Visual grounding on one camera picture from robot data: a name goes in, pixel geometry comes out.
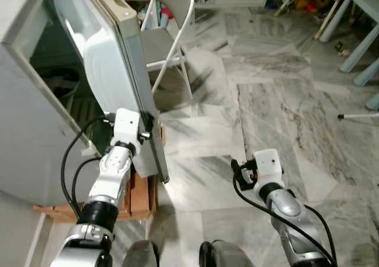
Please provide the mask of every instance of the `refrigerator door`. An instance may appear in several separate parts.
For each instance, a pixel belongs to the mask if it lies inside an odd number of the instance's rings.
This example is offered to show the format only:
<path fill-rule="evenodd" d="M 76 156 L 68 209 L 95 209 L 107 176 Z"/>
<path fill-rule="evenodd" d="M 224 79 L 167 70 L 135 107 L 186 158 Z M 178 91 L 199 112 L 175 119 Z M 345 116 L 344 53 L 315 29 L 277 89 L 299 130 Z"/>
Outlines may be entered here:
<path fill-rule="evenodd" d="M 123 107 L 141 113 L 140 131 L 152 139 L 133 159 L 141 177 L 169 181 L 136 12 L 122 0 L 54 0 L 60 22 L 82 58 L 86 77 L 104 112 Z"/>

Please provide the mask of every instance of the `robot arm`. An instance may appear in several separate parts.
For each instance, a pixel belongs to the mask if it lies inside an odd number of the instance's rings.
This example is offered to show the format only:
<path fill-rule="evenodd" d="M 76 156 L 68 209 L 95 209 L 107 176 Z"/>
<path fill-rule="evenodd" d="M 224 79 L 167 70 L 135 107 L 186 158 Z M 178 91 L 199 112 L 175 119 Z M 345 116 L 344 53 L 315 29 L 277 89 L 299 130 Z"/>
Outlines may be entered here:
<path fill-rule="evenodd" d="M 232 161 L 232 169 L 241 190 L 253 189 L 269 210 L 306 232 L 320 243 L 318 232 L 303 203 L 284 189 L 283 173 L 278 152 L 262 150 L 243 166 Z M 291 267 L 331 266 L 325 255 L 311 241 L 287 224 L 272 217 L 271 223 L 279 233 L 284 252 Z"/>
<path fill-rule="evenodd" d="M 130 179 L 133 156 L 140 152 L 149 133 L 139 133 L 140 115 L 124 108 L 117 110 L 111 149 L 100 160 L 100 173 L 63 247 L 51 267 L 110 267 L 109 254 L 118 207 Z"/>

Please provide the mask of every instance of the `marble floor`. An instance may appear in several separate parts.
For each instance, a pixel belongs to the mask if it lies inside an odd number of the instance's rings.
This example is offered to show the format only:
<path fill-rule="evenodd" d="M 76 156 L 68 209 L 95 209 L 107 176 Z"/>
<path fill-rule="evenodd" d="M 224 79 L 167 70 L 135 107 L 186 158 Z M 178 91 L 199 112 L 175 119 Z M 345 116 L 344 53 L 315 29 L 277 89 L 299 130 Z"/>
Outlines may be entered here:
<path fill-rule="evenodd" d="M 231 158 L 268 148 L 279 151 L 286 186 L 326 219 L 339 266 L 378 266 L 379 120 L 337 119 L 366 112 L 379 76 L 364 88 L 352 80 L 377 53 L 373 47 L 352 73 L 340 73 L 335 43 L 354 48 L 360 37 L 342 26 L 322 44 L 312 40 L 317 28 L 302 12 L 196 10 L 182 41 L 194 98 L 173 69 L 155 95 L 171 180 L 159 186 L 154 218 L 117 224 L 114 266 L 144 238 L 157 244 L 161 266 L 198 266 L 201 242 L 216 239 L 238 244 L 254 266 L 288 266 L 270 217 L 232 186 Z M 69 227 L 53 225 L 42 266 Z"/>

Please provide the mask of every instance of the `white wall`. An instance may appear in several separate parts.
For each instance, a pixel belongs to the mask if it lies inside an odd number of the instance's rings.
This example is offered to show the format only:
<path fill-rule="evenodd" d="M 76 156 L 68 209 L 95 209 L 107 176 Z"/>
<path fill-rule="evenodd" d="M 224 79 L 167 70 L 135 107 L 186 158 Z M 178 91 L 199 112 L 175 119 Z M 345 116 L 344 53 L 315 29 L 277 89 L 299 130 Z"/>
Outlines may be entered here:
<path fill-rule="evenodd" d="M 30 204 L 0 192 L 1 266 L 24 266 L 39 217 Z"/>

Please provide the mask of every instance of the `black cable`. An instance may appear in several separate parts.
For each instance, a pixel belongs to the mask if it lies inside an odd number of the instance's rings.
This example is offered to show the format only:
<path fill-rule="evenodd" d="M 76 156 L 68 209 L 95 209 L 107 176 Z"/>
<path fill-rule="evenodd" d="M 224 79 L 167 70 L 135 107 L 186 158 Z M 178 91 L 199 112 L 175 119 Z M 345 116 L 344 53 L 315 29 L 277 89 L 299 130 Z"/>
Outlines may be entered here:
<path fill-rule="evenodd" d="M 93 157 L 92 159 L 87 159 L 86 161 L 82 162 L 81 165 L 78 166 L 78 168 L 76 169 L 76 172 L 73 176 L 73 179 L 72 179 L 72 186 L 71 186 L 71 197 L 72 197 L 72 204 L 74 205 L 74 207 L 80 211 L 80 208 L 79 208 L 79 204 L 76 200 L 76 181 L 78 180 L 78 175 L 81 171 L 81 169 L 83 168 L 83 166 L 85 166 L 87 163 L 89 162 L 93 162 L 95 160 L 101 160 L 101 157 Z"/>
<path fill-rule="evenodd" d="M 334 258 L 331 257 L 331 255 L 325 250 L 325 248 L 322 247 L 322 245 L 320 243 L 318 243 L 314 238 L 312 238 L 311 236 L 309 236 L 306 232 L 302 231 L 302 229 L 298 228 L 297 226 L 295 226 L 293 223 L 291 223 L 290 221 L 287 221 L 285 218 L 281 217 L 280 215 L 277 215 L 275 214 L 274 212 L 270 211 L 269 209 L 247 199 L 245 196 L 242 195 L 242 193 L 239 191 L 238 187 L 237 187 L 237 179 L 236 179 L 236 175 L 233 175 L 233 187 L 235 188 L 235 191 L 237 193 L 238 196 L 240 196 L 240 198 L 242 200 L 244 200 L 245 202 L 249 203 L 250 205 L 254 206 L 255 208 L 269 214 L 271 217 L 274 217 L 276 218 L 277 220 L 279 221 L 282 221 L 283 223 L 285 223 L 286 225 L 288 225 L 289 227 L 291 227 L 292 229 L 294 229 L 295 231 L 297 231 L 298 233 L 300 233 L 302 236 L 304 236 L 307 240 L 309 240 L 310 242 L 312 242 L 318 249 L 320 249 L 320 251 L 327 257 L 327 259 L 329 260 L 329 262 L 332 264 L 332 266 L 334 267 L 337 267 L 337 263 L 335 262 Z"/>
<path fill-rule="evenodd" d="M 94 122 L 98 121 L 98 120 L 104 120 L 105 119 L 105 116 L 102 115 L 102 116 L 99 116 L 99 117 L 96 117 L 96 118 L 93 118 L 92 120 L 89 120 L 84 126 L 83 126 L 83 129 L 76 135 L 76 137 L 72 140 L 71 144 L 68 146 L 68 148 L 66 149 L 65 151 L 65 154 L 63 155 L 63 159 L 62 159 L 62 165 L 60 166 L 60 184 L 62 186 L 62 190 L 63 190 L 63 194 L 65 195 L 66 197 L 66 200 L 67 202 L 70 204 L 73 212 L 75 213 L 76 215 L 76 218 L 79 218 L 79 210 L 76 209 L 76 207 L 74 207 L 74 205 L 72 204 L 72 199 L 70 197 L 70 194 L 68 193 L 67 191 L 67 187 L 66 187 L 66 181 L 65 181 L 65 168 L 66 168 L 66 161 L 67 161 L 67 156 L 69 155 L 69 152 L 70 150 L 72 149 L 73 145 L 79 140 L 79 138 L 81 137 L 81 135 L 83 135 L 83 133 L 85 132 L 85 130 L 87 130 L 87 128 Z"/>
<path fill-rule="evenodd" d="M 324 218 L 322 217 L 322 215 L 317 210 L 315 210 L 314 208 L 312 208 L 312 207 L 310 207 L 308 205 L 304 205 L 304 206 L 308 210 L 310 210 L 313 214 L 315 214 L 320 219 L 320 221 L 322 222 L 322 224 L 324 225 L 324 229 L 326 231 L 327 239 L 328 239 L 329 245 L 330 245 L 330 251 L 332 252 L 332 256 L 333 256 L 334 261 L 337 263 L 337 255 L 336 255 L 336 249 L 335 249 L 334 242 L 333 242 L 332 233 L 330 232 L 329 227 L 328 227 L 326 221 L 324 220 Z"/>

